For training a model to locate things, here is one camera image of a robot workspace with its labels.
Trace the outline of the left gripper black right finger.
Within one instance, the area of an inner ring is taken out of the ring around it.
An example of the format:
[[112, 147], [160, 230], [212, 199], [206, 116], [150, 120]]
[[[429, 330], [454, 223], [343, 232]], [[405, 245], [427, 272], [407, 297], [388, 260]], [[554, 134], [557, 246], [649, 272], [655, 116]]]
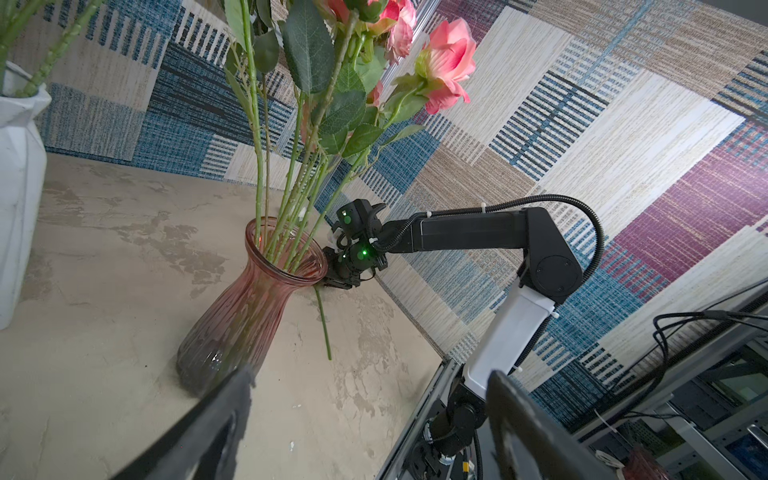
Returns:
[[612, 469], [580, 445], [506, 374], [488, 379], [486, 412], [502, 479], [613, 479]]

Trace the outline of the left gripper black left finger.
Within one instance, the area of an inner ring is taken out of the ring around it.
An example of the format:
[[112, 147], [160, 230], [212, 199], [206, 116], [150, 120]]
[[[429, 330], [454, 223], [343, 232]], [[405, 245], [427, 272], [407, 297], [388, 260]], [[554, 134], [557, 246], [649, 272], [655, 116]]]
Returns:
[[231, 372], [116, 479], [232, 479], [251, 411], [255, 376]]

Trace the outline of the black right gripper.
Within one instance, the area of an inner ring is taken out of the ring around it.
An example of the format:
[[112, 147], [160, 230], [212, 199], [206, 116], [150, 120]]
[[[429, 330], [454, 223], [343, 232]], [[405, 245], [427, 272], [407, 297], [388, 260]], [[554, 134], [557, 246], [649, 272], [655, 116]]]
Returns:
[[373, 247], [374, 234], [382, 228], [377, 215], [384, 208], [384, 203], [357, 199], [337, 210], [338, 220], [331, 228], [336, 247], [323, 248], [328, 263], [323, 286], [349, 290], [388, 267], [386, 254]]

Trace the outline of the red ribbed glass vase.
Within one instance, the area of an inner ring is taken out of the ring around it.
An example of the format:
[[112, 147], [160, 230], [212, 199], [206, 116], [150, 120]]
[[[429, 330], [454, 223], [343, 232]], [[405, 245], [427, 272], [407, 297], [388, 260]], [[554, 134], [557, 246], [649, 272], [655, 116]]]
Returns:
[[303, 254], [294, 272], [269, 262], [254, 244], [256, 221], [245, 227], [247, 263], [195, 323], [177, 350], [181, 386], [201, 398], [231, 372], [250, 368], [257, 375], [292, 294], [318, 284], [328, 271], [320, 245], [302, 235]]

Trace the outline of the large pink rose stem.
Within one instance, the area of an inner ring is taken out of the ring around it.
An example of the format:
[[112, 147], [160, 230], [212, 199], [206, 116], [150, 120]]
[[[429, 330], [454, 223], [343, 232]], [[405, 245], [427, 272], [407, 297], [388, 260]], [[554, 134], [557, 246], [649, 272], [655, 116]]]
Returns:
[[316, 102], [302, 91], [299, 103], [308, 110], [297, 121], [306, 135], [304, 160], [294, 186], [280, 210], [272, 252], [285, 271], [295, 272], [309, 250], [319, 225], [309, 221], [322, 183], [329, 175], [331, 158], [348, 160], [350, 169], [342, 180], [347, 185], [368, 165], [373, 144], [392, 125], [411, 119], [420, 110], [438, 113], [467, 101], [462, 87], [474, 72], [476, 42], [468, 24], [458, 19], [442, 22], [415, 61], [414, 71], [395, 79], [387, 100], [376, 104], [375, 88], [367, 88], [363, 73], [372, 68], [363, 61], [360, 49], [373, 37], [371, 31], [353, 37], [361, 22], [352, 15], [341, 29], [339, 50], [330, 83]]

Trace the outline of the dark pink rose stem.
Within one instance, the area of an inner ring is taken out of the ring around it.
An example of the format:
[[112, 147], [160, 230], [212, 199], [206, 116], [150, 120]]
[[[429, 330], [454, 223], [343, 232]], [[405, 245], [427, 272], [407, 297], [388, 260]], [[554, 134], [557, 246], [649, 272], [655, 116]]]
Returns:
[[292, 1], [287, 19], [276, 22], [268, 1], [224, 1], [231, 45], [224, 71], [245, 112], [256, 156], [254, 230], [251, 239], [268, 255], [275, 238], [266, 233], [269, 216], [270, 134], [266, 76], [283, 55], [298, 92], [321, 96], [325, 111], [341, 67], [331, 36], [311, 1]]

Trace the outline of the white ribbed ceramic vase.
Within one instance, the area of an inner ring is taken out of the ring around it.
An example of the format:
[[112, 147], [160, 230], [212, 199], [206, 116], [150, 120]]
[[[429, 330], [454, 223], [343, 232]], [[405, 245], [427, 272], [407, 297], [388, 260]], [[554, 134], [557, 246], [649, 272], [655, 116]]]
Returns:
[[13, 94], [31, 76], [8, 61], [1, 92], [1, 328], [13, 320], [29, 262], [47, 166], [35, 119], [50, 104], [41, 86], [31, 97]]

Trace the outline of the pink peony double stem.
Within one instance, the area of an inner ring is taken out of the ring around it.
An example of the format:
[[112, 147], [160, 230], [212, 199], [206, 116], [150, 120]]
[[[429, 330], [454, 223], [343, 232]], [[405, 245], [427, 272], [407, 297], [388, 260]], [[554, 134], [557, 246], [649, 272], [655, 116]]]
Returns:
[[3, 1], [1, 95], [37, 95], [56, 64], [103, 9], [102, 1]]

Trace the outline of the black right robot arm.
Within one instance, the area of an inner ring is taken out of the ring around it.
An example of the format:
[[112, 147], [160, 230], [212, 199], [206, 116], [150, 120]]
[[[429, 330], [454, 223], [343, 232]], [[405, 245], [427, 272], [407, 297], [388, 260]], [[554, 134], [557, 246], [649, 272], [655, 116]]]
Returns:
[[481, 471], [478, 430], [488, 382], [517, 370], [557, 308], [590, 274], [550, 214], [530, 198], [490, 207], [426, 211], [383, 223], [382, 204], [355, 200], [337, 211], [336, 239], [324, 247], [322, 283], [349, 290], [376, 275], [390, 254], [518, 250], [523, 256], [503, 301], [468, 360], [444, 361], [382, 467], [381, 479], [471, 479]]

